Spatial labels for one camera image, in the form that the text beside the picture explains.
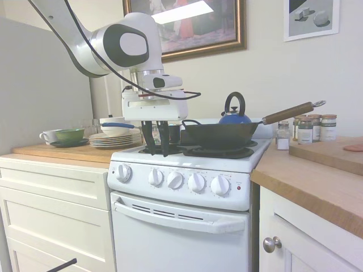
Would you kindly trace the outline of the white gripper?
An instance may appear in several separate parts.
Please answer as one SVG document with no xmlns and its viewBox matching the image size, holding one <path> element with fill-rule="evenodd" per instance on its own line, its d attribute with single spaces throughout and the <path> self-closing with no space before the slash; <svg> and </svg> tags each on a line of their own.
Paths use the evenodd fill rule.
<svg viewBox="0 0 363 272">
<path fill-rule="evenodd" d="M 153 138 L 152 121 L 158 121 L 157 127 L 161 139 L 162 154 L 168 156 L 168 122 L 180 121 L 188 116 L 186 100 L 173 100 L 174 98 L 186 98 L 182 90 L 161 91 L 161 97 L 140 98 L 137 92 L 125 91 L 122 94 L 123 117 L 127 121 L 141 121 L 142 133 L 151 155 L 155 155 L 155 141 Z"/>
</svg>

